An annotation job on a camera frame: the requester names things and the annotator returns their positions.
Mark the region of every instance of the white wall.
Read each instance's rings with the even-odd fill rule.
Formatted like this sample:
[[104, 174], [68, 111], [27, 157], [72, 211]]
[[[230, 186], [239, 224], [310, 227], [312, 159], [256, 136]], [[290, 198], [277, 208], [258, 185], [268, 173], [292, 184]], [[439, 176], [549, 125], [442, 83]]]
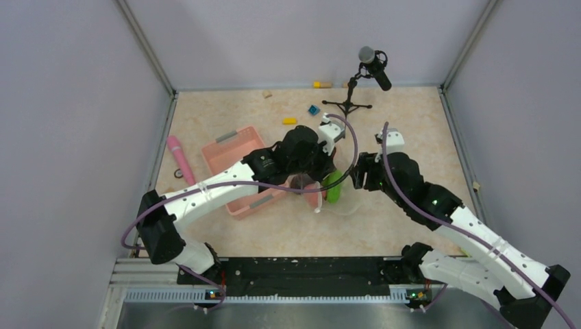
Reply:
[[2, 1], [0, 45], [0, 327], [94, 328], [169, 99], [113, 1]]
[[580, 59], [579, 1], [504, 1], [449, 92], [491, 226], [571, 272], [559, 302], [578, 326]]
[[174, 87], [203, 89], [340, 84], [365, 45], [395, 84], [440, 84], [488, 1], [128, 2]]

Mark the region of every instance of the marble surface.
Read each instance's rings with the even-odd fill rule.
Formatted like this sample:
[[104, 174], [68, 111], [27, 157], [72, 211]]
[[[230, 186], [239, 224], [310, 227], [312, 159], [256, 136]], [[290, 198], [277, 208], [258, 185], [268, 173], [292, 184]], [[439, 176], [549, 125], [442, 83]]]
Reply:
[[[295, 117], [298, 124], [316, 128], [321, 114], [311, 116], [307, 112], [310, 105], [319, 106], [321, 112], [340, 114], [336, 106], [322, 105], [321, 100], [343, 101], [347, 96], [343, 88], [271, 90], [268, 99], [262, 92], [179, 94], [170, 134], [182, 142], [198, 182], [210, 177], [200, 150], [216, 137], [253, 125], [264, 142], [272, 145], [294, 127], [282, 125], [284, 117]], [[425, 180], [446, 186], [473, 209], [435, 87], [393, 88], [388, 92], [358, 88], [352, 101], [373, 104], [372, 109], [361, 108], [348, 118], [356, 130], [359, 152], [378, 150], [373, 135], [389, 121], [390, 127], [404, 135], [404, 151], [419, 163]], [[338, 150], [336, 166], [346, 169], [353, 156], [350, 134], [338, 143]], [[159, 193], [187, 187], [185, 181], [174, 178], [176, 169], [166, 148], [156, 185]], [[394, 256], [400, 255], [404, 245], [416, 241], [448, 254], [461, 254], [452, 242], [407, 218], [384, 194], [349, 187], [344, 187], [344, 198], [338, 204], [327, 204], [334, 212], [315, 214], [303, 196], [287, 193], [242, 220], [220, 207], [192, 224], [187, 233], [211, 244], [220, 256]]]

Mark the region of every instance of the blue block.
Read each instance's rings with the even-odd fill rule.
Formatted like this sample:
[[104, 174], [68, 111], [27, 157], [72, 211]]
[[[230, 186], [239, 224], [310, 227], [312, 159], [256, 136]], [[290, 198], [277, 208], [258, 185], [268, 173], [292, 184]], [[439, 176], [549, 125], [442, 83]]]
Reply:
[[314, 105], [311, 105], [309, 108], [309, 113], [312, 115], [317, 115], [317, 113], [319, 113], [320, 111], [321, 111], [321, 109], [314, 106]]

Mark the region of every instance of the gray floor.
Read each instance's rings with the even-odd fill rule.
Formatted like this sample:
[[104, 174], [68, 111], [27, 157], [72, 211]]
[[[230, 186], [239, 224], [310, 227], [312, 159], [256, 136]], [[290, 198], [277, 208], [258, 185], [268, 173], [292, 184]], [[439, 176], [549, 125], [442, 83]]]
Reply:
[[125, 303], [118, 329], [504, 328], [479, 299], [448, 289], [426, 314], [401, 304], [227, 304], [207, 316], [177, 304]]

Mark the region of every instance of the black microphone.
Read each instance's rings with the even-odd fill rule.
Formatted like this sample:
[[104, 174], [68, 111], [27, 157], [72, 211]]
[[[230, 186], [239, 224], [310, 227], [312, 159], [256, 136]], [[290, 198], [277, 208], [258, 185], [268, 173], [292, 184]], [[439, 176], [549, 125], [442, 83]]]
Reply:
[[381, 89], [384, 91], [391, 89], [391, 82], [389, 82], [389, 79], [385, 74], [385, 65], [384, 63], [381, 63], [372, 48], [368, 46], [361, 48], [359, 51], [359, 60], [363, 66], [365, 66], [367, 72], [375, 78]]

